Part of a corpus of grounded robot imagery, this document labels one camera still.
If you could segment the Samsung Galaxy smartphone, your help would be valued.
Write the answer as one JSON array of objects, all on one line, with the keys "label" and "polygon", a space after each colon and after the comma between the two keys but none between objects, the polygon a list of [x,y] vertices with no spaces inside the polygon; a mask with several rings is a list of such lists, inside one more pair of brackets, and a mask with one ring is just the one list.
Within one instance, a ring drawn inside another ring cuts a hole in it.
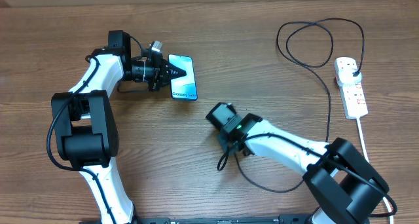
[{"label": "Samsung Galaxy smartphone", "polygon": [[172,79],[171,94],[174,100],[196,101],[198,99],[193,61],[190,56],[168,55],[169,63],[187,72],[185,77]]}]

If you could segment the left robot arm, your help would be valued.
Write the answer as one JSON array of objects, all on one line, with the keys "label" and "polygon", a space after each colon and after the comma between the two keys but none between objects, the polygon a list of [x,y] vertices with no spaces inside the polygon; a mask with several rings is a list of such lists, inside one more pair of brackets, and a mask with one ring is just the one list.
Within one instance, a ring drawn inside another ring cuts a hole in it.
[{"label": "left robot arm", "polygon": [[151,92],[170,86],[172,96],[181,99],[186,96],[181,87],[194,83],[190,57],[164,58],[159,41],[132,56],[132,41],[134,37],[125,31],[110,31],[107,46],[86,56],[89,67],[80,81],[51,99],[48,157],[58,168],[78,172],[86,180],[100,210],[99,223],[141,221],[117,168],[119,138],[112,92],[122,82],[145,83]]}]

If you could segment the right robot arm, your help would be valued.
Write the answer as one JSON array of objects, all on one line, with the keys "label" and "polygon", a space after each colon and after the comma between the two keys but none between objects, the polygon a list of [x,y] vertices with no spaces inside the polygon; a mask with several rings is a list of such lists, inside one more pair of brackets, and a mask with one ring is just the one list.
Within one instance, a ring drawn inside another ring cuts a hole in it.
[{"label": "right robot arm", "polygon": [[281,130],[254,114],[241,117],[230,103],[218,103],[206,119],[218,129],[224,154],[270,158],[301,175],[319,208],[307,223],[366,223],[388,195],[382,176],[347,140],[313,141]]}]

